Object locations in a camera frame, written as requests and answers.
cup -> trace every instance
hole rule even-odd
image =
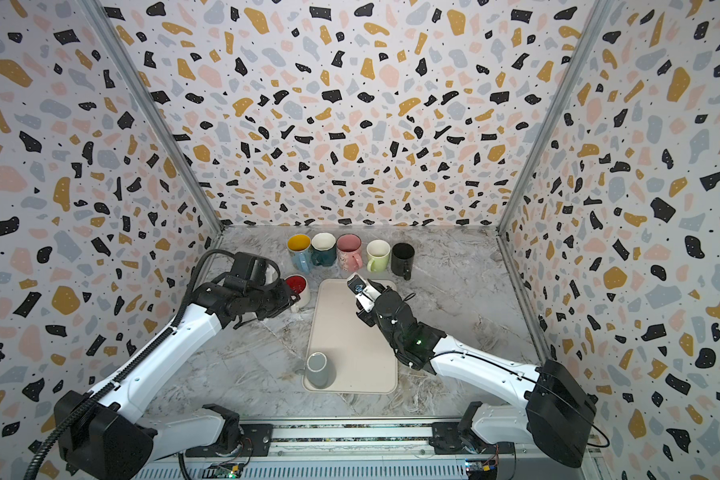
[[[312,269],[312,259],[309,253],[310,239],[307,235],[294,235],[288,239],[288,253],[297,270],[308,274]]]
[[[323,352],[314,352],[307,359],[304,376],[316,389],[325,389],[336,380],[336,370]]]
[[[374,240],[365,248],[368,254],[368,271],[383,272],[389,264],[389,252],[391,248],[384,240]]]
[[[301,275],[290,275],[286,278],[286,283],[291,287],[293,293],[298,294],[298,302],[291,305],[291,312],[298,313],[298,311],[309,303],[309,283],[307,279]]]
[[[362,241],[355,234],[341,235],[336,240],[338,248],[338,265],[345,272],[356,272],[362,268],[362,255],[360,248]]]
[[[313,236],[309,253],[312,255],[313,265],[333,265],[336,262],[336,237],[327,232]]]
[[[415,253],[416,250],[409,244],[395,244],[392,248],[392,273],[410,280]]]

dark green mug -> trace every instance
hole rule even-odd
[[[315,235],[309,245],[309,252],[313,265],[333,265],[336,262],[336,237],[327,232]]]

marble countertop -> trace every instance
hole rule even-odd
[[[475,348],[509,360],[538,362],[518,300],[490,229],[452,227],[233,227],[220,248],[269,257],[283,276],[297,273],[286,242],[291,235],[353,233],[365,245],[382,239],[391,245],[406,242],[416,254],[412,278],[405,281],[389,270],[362,274],[393,280],[420,322],[444,330]],[[206,278],[230,268],[217,256]],[[327,278],[346,278],[338,262],[315,267],[308,278],[311,301],[298,313],[231,326],[209,340],[158,393],[147,412],[170,415],[218,403],[250,416],[461,416],[468,404],[502,402],[456,379],[432,376],[406,366],[398,368],[398,388],[389,395],[308,392],[299,371],[304,367],[317,290]]]

side wall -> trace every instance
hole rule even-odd
[[[490,225],[592,1],[104,4],[226,224]]]
[[[507,240],[615,478],[720,479],[720,2],[615,2]]]
[[[0,2],[0,478],[168,321],[211,240],[183,185],[77,4]]]

pink mug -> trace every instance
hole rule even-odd
[[[362,268],[360,237],[354,234],[341,235],[336,240],[338,247],[338,265],[345,272],[356,272]]]

